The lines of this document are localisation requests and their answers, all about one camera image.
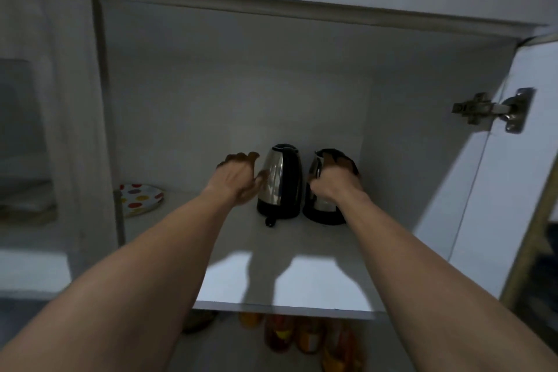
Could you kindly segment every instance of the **cabinet hinge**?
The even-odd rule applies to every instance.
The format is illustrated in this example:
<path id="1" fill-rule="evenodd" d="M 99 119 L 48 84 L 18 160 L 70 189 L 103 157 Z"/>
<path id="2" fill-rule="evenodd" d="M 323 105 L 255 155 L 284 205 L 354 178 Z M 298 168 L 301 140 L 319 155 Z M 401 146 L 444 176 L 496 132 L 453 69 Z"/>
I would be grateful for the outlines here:
<path id="1" fill-rule="evenodd" d="M 507 122 L 507 133 L 519 134 L 525 126 L 535 91 L 532 87 L 520 88 L 515 96 L 501 104 L 492 102 L 486 93 L 477 93 L 472 100 L 454 103 L 451 113 L 461 114 L 472 125 L 479 124 L 481 118 L 498 116 Z"/>

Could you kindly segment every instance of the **black kettle base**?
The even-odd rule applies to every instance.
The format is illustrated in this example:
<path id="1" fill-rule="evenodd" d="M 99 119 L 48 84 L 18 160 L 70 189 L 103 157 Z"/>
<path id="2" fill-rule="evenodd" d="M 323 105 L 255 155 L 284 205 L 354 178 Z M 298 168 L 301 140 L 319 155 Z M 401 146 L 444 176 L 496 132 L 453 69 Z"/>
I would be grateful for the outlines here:
<path id="1" fill-rule="evenodd" d="M 263 216 L 266 216 L 266 227 L 272 228 L 275 225 L 277 219 L 291 219 L 296 218 L 300 213 L 300 206 L 277 206 L 270 205 L 260 199 L 258 199 L 258 204 L 256 209 Z"/>
<path id="2" fill-rule="evenodd" d="M 304 206 L 303 214 L 309 220 L 321 223 L 322 225 L 342 225 L 346 223 L 345 218 L 339 209 L 335 212 L 324 212 L 312 207 Z"/>

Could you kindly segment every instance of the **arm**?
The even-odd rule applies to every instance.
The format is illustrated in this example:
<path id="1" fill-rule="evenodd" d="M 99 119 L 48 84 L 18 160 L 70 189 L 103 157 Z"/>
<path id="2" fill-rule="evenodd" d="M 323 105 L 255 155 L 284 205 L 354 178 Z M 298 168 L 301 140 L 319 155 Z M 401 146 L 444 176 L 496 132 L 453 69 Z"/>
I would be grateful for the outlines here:
<path id="1" fill-rule="evenodd" d="M 233 206 L 255 196 L 257 153 L 229 155 L 206 189 L 49 303 L 0 353 L 0 370 L 162 370 Z"/>
<path id="2" fill-rule="evenodd" d="M 357 235 L 366 267 L 421 371 L 555 371 L 558 357 L 497 299 L 372 203 L 350 164 L 311 183 Z"/>

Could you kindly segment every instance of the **electric kettle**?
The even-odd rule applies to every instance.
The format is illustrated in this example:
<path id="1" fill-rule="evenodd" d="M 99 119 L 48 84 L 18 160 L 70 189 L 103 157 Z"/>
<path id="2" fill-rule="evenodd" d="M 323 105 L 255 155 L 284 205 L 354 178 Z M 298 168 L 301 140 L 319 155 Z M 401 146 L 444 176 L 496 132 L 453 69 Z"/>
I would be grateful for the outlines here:
<path id="1" fill-rule="evenodd" d="M 335 161 L 337 161 L 338 158 L 349 159 L 353 165 L 353 173 L 358 175 L 357 166 L 353 160 L 347 157 L 342 151 L 336 149 L 322 149 L 315 152 L 314 161 L 310 166 L 309 172 L 311 178 L 320 177 L 321 170 L 324 167 L 324 153 L 329 153 Z M 310 189 L 310 183 L 306 185 L 303 213 L 308 219 L 323 223 L 324 225 L 341 225 L 342 223 L 346 223 L 343 214 L 335 203 L 317 197 Z"/>
<path id="2" fill-rule="evenodd" d="M 303 193 L 303 169 L 298 149 L 290 144 L 276 144 L 269 151 L 263 169 L 269 171 L 267 182 L 258 194 L 257 210 L 273 227 L 277 219 L 298 216 Z"/>

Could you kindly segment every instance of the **plate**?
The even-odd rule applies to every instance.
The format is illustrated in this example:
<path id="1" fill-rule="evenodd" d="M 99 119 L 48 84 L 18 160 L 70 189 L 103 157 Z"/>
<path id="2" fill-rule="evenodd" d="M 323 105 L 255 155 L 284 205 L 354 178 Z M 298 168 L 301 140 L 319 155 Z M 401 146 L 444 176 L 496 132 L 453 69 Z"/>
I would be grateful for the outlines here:
<path id="1" fill-rule="evenodd" d="M 145 184 L 121 184 L 122 213 L 125 218 L 149 212 L 159 206 L 164 199 L 160 188 Z"/>

